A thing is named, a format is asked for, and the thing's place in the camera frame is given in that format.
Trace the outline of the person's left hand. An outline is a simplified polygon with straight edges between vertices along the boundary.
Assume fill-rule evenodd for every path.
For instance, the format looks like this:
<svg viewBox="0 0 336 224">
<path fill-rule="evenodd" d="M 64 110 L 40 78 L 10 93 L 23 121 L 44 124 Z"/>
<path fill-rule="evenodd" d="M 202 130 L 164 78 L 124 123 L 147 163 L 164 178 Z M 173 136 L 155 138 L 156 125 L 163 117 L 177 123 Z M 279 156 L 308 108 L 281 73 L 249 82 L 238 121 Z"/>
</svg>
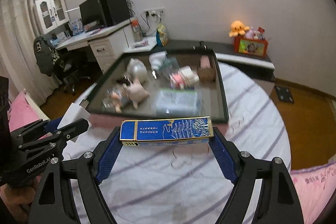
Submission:
<svg viewBox="0 0 336 224">
<path fill-rule="evenodd" d="M 17 223 L 28 223 L 30 206 L 37 192 L 41 176 L 24 188 L 12 189 L 8 184 L 1 186 L 1 199 Z"/>
</svg>

